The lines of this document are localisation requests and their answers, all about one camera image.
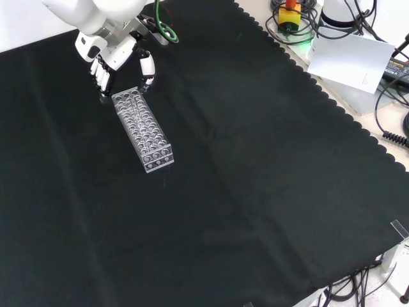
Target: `cord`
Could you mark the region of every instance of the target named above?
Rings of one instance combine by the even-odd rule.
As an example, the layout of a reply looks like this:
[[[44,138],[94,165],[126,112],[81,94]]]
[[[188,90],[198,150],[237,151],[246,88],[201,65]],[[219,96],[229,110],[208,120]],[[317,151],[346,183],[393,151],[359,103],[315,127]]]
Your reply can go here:
[[[388,88],[390,88],[391,85],[396,84],[399,80],[401,80],[402,78],[407,77],[407,76],[409,76],[409,74],[405,74],[405,75],[402,75],[402,76],[394,79],[391,83],[389,83],[387,88],[384,88],[383,91],[381,91],[381,93],[380,93],[380,95],[378,97],[378,100],[376,101],[376,104],[375,104],[375,121],[376,121],[376,124],[378,125],[379,129],[383,132],[383,136],[382,136],[383,138],[389,139],[389,140],[391,140],[391,141],[393,141],[393,142],[395,142],[395,143],[397,143],[399,145],[406,146],[407,148],[409,148],[409,139],[405,138],[404,136],[398,136],[396,134],[385,131],[382,128],[382,126],[381,126],[381,124],[379,122],[379,119],[378,119],[378,106],[379,106],[379,101],[382,98],[382,95],[387,91]]]
[[[396,93],[403,99],[405,102],[404,105],[409,106],[409,101],[405,98],[405,96],[402,94],[401,90],[399,89],[399,86],[396,87]]]
[[[178,43],[178,35],[167,25],[160,21],[159,19],[159,4],[160,0],[155,0],[155,24],[159,33],[171,43]]]
[[[369,13],[368,15],[365,16],[365,15],[362,13],[362,11],[361,11],[361,9],[360,9],[360,7],[359,7],[358,1],[357,1],[357,0],[354,0],[354,2],[355,2],[355,6],[356,6],[357,9],[358,9],[358,12],[359,12],[359,15],[360,15],[360,18],[361,18],[361,20],[362,20],[363,27],[365,28],[365,30],[368,31],[376,40],[379,40],[379,41],[381,41],[381,42],[387,43],[385,40],[383,40],[382,38],[380,38],[380,37],[375,33],[374,29],[366,22],[366,19],[365,19],[365,18],[368,17],[368,16],[370,16],[371,13]],[[373,11],[375,12],[375,10],[376,10],[376,8],[377,8],[377,6],[378,6],[378,0],[373,0],[373,2],[374,2]],[[405,53],[403,53],[402,51],[400,51],[398,48],[395,48],[395,52],[398,52],[398,53],[402,54],[406,59],[409,59],[409,56],[407,56]]]
[[[390,95],[389,98],[398,101],[402,106],[405,106],[405,107],[408,107],[408,106],[409,106],[409,104],[407,104],[407,103],[405,102],[406,99],[405,99],[404,97],[402,97],[401,94],[397,93],[397,91],[398,91],[397,88],[396,88],[396,93],[397,93],[399,96],[401,96],[401,97],[404,99],[404,101],[398,99],[394,94],[392,94],[392,93],[388,90],[388,87],[385,87],[385,86],[384,86],[383,84],[381,84],[381,83],[380,83],[379,85],[380,85],[384,90],[386,90],[386,92]]]
[[[317,10],[315,10],[314,8],[311,8],[310,6],[307,6],[307,5],[304,4],[304,3],[300,3],[300,5],[301,5],[301,11],[302,11],[302,12],[303,12],[303,10],[304,10],[304,12],[305,12],[306,10],[308,10],[308,11],[309,11],[309,10],[312,10],[313,12],[315,12],[315,19],[317,18],[317,16],[318,16]],[[313,40],[314,35],[310,35],[309,38],[307,38],[307,39],[305,39],[305,40],[299,40],[299,41],[297,41],[297,42],[285,42],[284,40],[282,40],[281,38],[279,38],[279,37],[278,37],[275,33],[273,33],[273,32],[270,30],[270,28],[268,27],[268,23],[269,23],[270,20],[272,20],[272,19],[274,20],[275,24],[277,25],[277,28],[279,28],[279,29],[281,29],[282,31],[284,31],[287,35],[304,36],[304,35],[310,34],[313,30],[311,29],[310,31],[308,31],[308,32],[306,32],[306,33],[301,33],[303,30],[305,30],[305,29],[307,29],[308,27],[310,27],[309,24],[306,25],[306,27],[304,27],[304,28],[302,28],[302,29],[300,29],[300,30],[297,30],[297,31],[290,31],[290,30],[288,30],[288,29],[282,27],[282,26],[278,23],[277,19],[275,18],[275,17],[277,16],[277,14],[278,14],[280,8],[285,8],[285,9],[288,10],[288,11],[297,12],[298,14],[301,15],[301,19],[303,19],[303,20],[308,20],[308,21],[309,21],[309,19],[307,18],[307,16],[306,16],[304,13],[299,12],[299,11],[297,11],[297,10],[294,10],[293,8],[287,8],[284,3],[281,3],[281,2],[278,3],[278,0],[272,0],[271,6],[272,6],[272,9],[273,9],[273,15],[272,15],[269,19],[267,19],[265,26],[266,26],[266,29],[267,29],[267,31],[268,31],[268,34],[270,34],[275,40],[277,40],[278,42],[283,43],[283,44],[285,44],[285,45],[298,45],[298,44],[307,43],[307,42],[310,42],[311,40]]]
[[[363,294],[362,294],[362,299],[361,299],[361,301],[359,302],[362,307],[365,307],[365,305],[362,305],[362,302],[365,300],[366,297],[370,296],[371,294],[374,294],[376,291],[378,291],[379,289],[381,289],[381,288],[388,282],[388,280],[390,280],[390,277],[392,276],[392,274],[394,273],[394,271],[395,271],[395,269],[396,269],[396,265],[397,265],[397,263],[395,264],[394,268],[393,268],[392,271],[390,272],[388,278],[387,278],[378,288],[376,288],[375,290],[371,291],[370,293],[368,293],[368,294],[366,294],[366,295],[363,295]]]

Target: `white wall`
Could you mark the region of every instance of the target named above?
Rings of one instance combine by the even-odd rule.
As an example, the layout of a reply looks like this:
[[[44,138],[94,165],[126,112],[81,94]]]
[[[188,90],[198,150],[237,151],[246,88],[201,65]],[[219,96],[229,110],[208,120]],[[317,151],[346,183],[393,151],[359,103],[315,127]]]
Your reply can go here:
[[[0,52],[72,29],[40,0],[0,0]]]

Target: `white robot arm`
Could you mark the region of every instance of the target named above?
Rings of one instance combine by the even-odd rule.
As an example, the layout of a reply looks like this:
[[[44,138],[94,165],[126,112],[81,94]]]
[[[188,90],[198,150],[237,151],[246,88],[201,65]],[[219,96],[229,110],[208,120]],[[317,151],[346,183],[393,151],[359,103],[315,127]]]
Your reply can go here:
[[[146,4],[155,1],[157,6],[158,0],[41,1],[62,21],[79,29],[75,46],[83,59],[93,62],[90,74],[103,97],[111,95],[112,74],[133,54],[141,60],[144,75],[141,90],[151,86],[155,64],[152,55],[140,48],[143,37],[151,34],[162,45],[178,41],[163,22],[140,15]]]

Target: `black cable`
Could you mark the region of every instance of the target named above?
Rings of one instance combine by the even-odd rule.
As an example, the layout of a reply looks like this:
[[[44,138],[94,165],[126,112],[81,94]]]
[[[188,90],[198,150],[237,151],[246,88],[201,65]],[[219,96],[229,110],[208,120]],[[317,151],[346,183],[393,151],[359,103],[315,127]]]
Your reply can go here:
[[[358,23],[358,20],[355,18],[355,15],[353,14],[353,11],[352,11],[352,8],[351,8],[350,4],[347,2],[347,0],[344,0],[344,2],[345,2],[345,4],[347,5],[349,11],[351,12],[351,15],[352,15],[352,18],[353,18],[353,22],[355,23],[357,29],[359,30],[359,33],[360,33],[361,35],[363,35],[364,32],[362,32],[362,25],[360,25],[360,24]]]
[[[308,10],[312,10],[313,12],[315,12],[315,18],[317,18],[317,16],[318,16],[317,10],[315,10],[314,8],[310,8],[310,7],[307,6],[306,4],[302,4],[302,3],[300,3],[300,4],[301,4],[301,7],[302,7],[302,8],[307,8]],[[308,27],[310,27],[309,24],[306,25],[306,27],[304,27],[304,28],[302,28],[302,29],[299,29],[299,30],[296,30],[296,31],[290,31],[290,30],[288,30],[288,29],[282,27],[282,26],[278,23],[277,19],[275,18],[275,17],[277,16],[277,14],[278,14],[280,8],[284,8],[284,9],[286,9],[287,11],[297,12],[298,14],[301,15],[301,19],[304,19],[304,20],[307,19],[307,16],[306,16],[305,14],[303,14],[302,12],[299,12],[299,11],[293,9],[293,8],[287,8],[285,4],[279,4],[279,5],[277,5],[277,6],[274,6],[274,5],[273,5],[273,1],[272,1],[272,8],[273,8],[273,15],[272,15],[269,19],[266,20],[265,26],[266,26],[266,29],[267,29],[267,31],[268,31],[268,34],[270,34],[275,40],[277,40],[278,42],[283,43],[283,44],[285,44],[285,45],[298,45],[298,44],[307,43],[307,42],[310,42],[311,40],[313,40],[314,35],[311,35],[309,38],[307,38],[307,39],[305,39],[305,40],[299,40],[299,41],[297,41],[297,42],[285,42],[285,41],[282,40],[280,37],[278,37],[278,36],[277,36],[274,32],[272,32],[272,31],[270,30],[270,28],[268,27],[268,23],[269,23],[270,20],[272,20],[272,19],[274,20],[275,24],[277,25],[277,29],[281,29],[282,31],[284,31],[284,32],[285,32],[286,34],[288,34],[288,35],[304,36],[304,35],[310,34],[310,33],[312,32],[312,30],[310,29],[310,31],[308,31],[308,32],[301,33],[302,31],[304,31],[304,30],[306,30]]]
[[[395,271],[395,269],[396,269],[396,265],[397,265],[397,263],[395,264],[394,268],[393,268],[392,271],[390,272],[388,278],[387,278],[378,288],[376,288],[375,290],[370,291],[370,293],[366,294],[365,296],[362,295],[362,299],[365,299],[365,297],[368,297],[368,296],[370,296],[371,294],[373,294],[373,293],[375,293],[376,291],[378,291],[379,289],[381,289],[381,288],[388,282],[388,280],[390,280],[390,277],[392,276],[392,274],[394,273],[394,271]]]
[[[368,286],[368,279],[369,279],[369,269],[366,271],[366,280],[365,280],[365,287],[362,293],[362,299],[360,300],[361,307],[365,307],[365,298],[366,298],[366,287]]]
[[[390,98],[390,99],[395,99],[394,97],[391,96],[392,94],[389,95],[389,90],[387,91],[387,93],[388,93],[388,95],[387,95],[387,94],[384,94],[386,97],[388,97],[388,98]]]
[[[328,291],[331,293],[331,291],[332,291],[332,284],[329,286],[329,290],[328,290]],[[328,307],[328,305],[330,304],[330,301],[331,301],[331,298],[330,298],[330,296],[328,295],[328,296],[327,296],[327,299],[325,300],[324,305],[322,305],[322,307]]]
[[[359,15],[360,15],[360,18],[361,18],[361,20],[362,20],[362,23],[363,23],[363,27],[365,28],[365,30],[366,31],[368,31],[376,40],[379,40],[380,42],[384,42],[384,43],[387,43],[385,40],[383,40],[382,38],[380,38],[376,33],[375,33],[375,31],[374,31],[374,29],[366,22],[366,17],[368,17],[368,16],[370,16],[370,14],[368,14],[368,15],[364,15],[363,13],[362,13],[362,11],[361,11],[361,9],[360,9],[360,6],[359,6],[359,4],[358,4],[358,1],[357,0],[354,0],[355,1],[355,6],[357,7],[357,9],[358,9],[358,12],[359,12]],[[409,59],[409,56],[407,56],[405,53],[403,53],[402,51],[400,51],[398,48],[395,48],[395,52],[398,52],[398,53],[400,53],[400,54],[402,54],[406,59]]]
[[[377,0],[373,0],[373,8],[372,8],[373,12],[375,12],[375,15],[373,16],[373,20],[372,20],[372,24],[371,27],[373,28],[373,25],[375,24],[375,20],[376,20],[376,14],[378,13],[378,1]]]
[[[341,36],[337,36],[337,37],[330,37],[330,36],[326,36],[326,35],[320,33],[320,27],[325,27],[325,28],[331,28],[331,27],[321,25],[320,23],[318,23],[316,21],[316,19],[318,18],[318,12],[313,7],[313,6],[315,6],[316,1],[304,0],[304,3],[298,3],[298,4],[301,5],[301,12],[299,12],[299,11],[297,11],[295,9],[292,9],[292,8],[287,8],[285,6],[285,4],[281,3],[281,1],[279,1],[279,0],[272,0],[272,2],[271,2],[271,6],[272,6],[272,9],[273,9],[273,15],[269,19],[267,19],[267,21],[265,23],[265,26],[266,26],[266,29],[267,29],[268,33],[280,43],[283,43],[285,45],[298,45],[298,44],[301,44],[301,43],[310,42],[314,38],[314,35],[311,35],[311,33],[313,31],[317,34],[317,36],[322,36],[323,38],[326,38],[326,39],[329,39],[329,40],[338,40],[338,39],[347,37],[348,35],[353,34],[356,31],[356,29],[358,29],[358,31],[361,31],[359,21],[355,18],[354,14],[353,14],[353,11],[352,11],[350,6],[349,6],[350,12],[351,12],[351,15],[352,15],[352,17],[354,19],[356,28],[347,29],[346,31],[344,31],[346,33],[345,35],[341,35]],[[309,24],[306,25],[306,27],[304,27],[302,29],[299,29],[299,30],[296,30],[296,31],[291,31],[291,30],[288,30],[288,29],[282,27],[278,23],[278,21],[276,19],[276,16],[277,16],[280,8],[284,8],[284,9],[289,10],[289,11],[297,12],[298,14],[301,15],[301,19],[302,20],[307,20]],[[272,19],[274,20],[275,24],[277,25],[277,28],[282,30],[283,32],[285,32],[285,34],[287,34],[287,35],[293,35],[293,36],[310,35],[310,37],[306,38],[305,40],[299,40],[297,42],[285,42],[283,39],[281,39],[275,33],[273,33],[270,30],[270,28],[268,27],[268,23]],[[308,32],[302,33],[302,31],[306,30],[308,27],[311,27],[311,29]]]
[[[385,87],[382,83],[379,84],[384,90],[386,90],[386,92],[390,95],[390,98],[398,101],[402,106],[409,106],[409,104],[407,104],[405,101],[399,100],[394,94],[392,94],[389,90],[388,87]]]
[[[391,85],[397,83],[399,80],[401,80],[401,79],[403,79],[405,77],[408,77],[408,76],[409,76],[409,74],[405,74],[405,75],[400,76],[399,78],[394,79],[391,83],[389,83],[387,88],[390,88]],[[379,129],[382,132],[385,132],[385,130],[382,128],[382,126],[381,126],[381,124],[379,122],[379,119],[378,119],[378,106],[379,106],[379,101],[381,100],[382,95],[386,92],[387,88],[384,88],[383,91],[381,91],[381,93],[380,93],[380,95],[378,97],[378,100],[376,101],[376,104],[375,104],[375,120],[376,120],[376,124],[378,125]]]
[[[399,86],[396,87],[396,93],[403,99],[405,102],[404,105],[409,106],[409,101],[405,98],[405,96],[402,94],[401,90],[399,89]]]

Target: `table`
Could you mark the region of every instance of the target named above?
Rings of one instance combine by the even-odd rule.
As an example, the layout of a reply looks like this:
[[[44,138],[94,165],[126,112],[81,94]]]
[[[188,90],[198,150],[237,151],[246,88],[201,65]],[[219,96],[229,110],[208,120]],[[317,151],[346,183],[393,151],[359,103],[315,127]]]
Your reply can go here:
[[[245,12],[249,13],[250,16],[254,17],[256,22],[259,23],[260,26],[265,29],[265,21],[271,17],[271,10],[266,9],[270,7],[270,0],[254,0],[254,1],[246,1],[246,0],[235,0],[238,5],[244,9]],[[380,8],[385,9],[387,6],[385,1],[380,1]],[[389,29],[389,16],[390,14],[382,15],[378,18],[376,26],[374,27],[375,31],[379,33],[380,36],[387,37],[387,40],[390,43],[394,43],[396,46],[400,45],[399,37],[405,37],[405,32],[407,29],[405,27],[398,27],[398,32],[391,32],[388,31]],[[290,55],[290,58],[296,61],[297,65],[301,66],[305,71],[308,69],[307,64],[309,63],[307,54],[308,50],[303,47],[298,46],[287,46],[281,44],[281,47],[284,48],[285,52]],[[373,113],[366,114],[364,116],[357,115],[356,112],[350,108],[348,103],[341,98],[328,84],[332,84],[335,87],[335,90],[339,90],[342,88],[343,90],[349,90],[347,86],[337,85],[332,81],[324,81],[323,79],[313,76],[317,80],[317,83],[322,87],[323,91],[328,93],[328,95],[337,101],[337,105],[343,107],[345,111],[352,115],[356,122],[359,122],[362,125],[363,129],[368,130],[372,136],[378,139],[379,144],[384,146],[387,149],[387,152],[394,156],[397,162],[403,164],[406,168],[406,171],[409,171],[409,151],[405,148],[401,148],[394,144],[389,143],[388,141],[382,138],[382,132],[379,130],[375,120]],[[368,97],[369,94],[367,93],[357,93],[360,92],[355,89],[350,89],[351,95],[353,96],[355,93],[357,98]],[[408,109],[403,107],[398,103],[392,103],[386,107],[380,108],[378,112],[379,119],[383,125],[383,128],[387,131],[393,132],[395,134],[399,134],[404,136],[402,122],[406,114],[408,113]],[[397,261],[397,256],[400,255],[401,250],[404,246],[406,241],[402,242],[400,245],[392,248],[390,251],[387,251],[385,257],[385,263],[383,265],[383,271],[389,272],[394,264]],[[310,297],[307,297],[305,300],[299,302],[295,307],[308,307],[310,306],[318,296],[323,292],[323,289],[318,290]]]
[[[7,304],[291,306],[399,242],[403,169],[231,1],[190,4],[169,3],[180,45],[144,45],[176,161],[150,175],[76,33],[1,55]]]

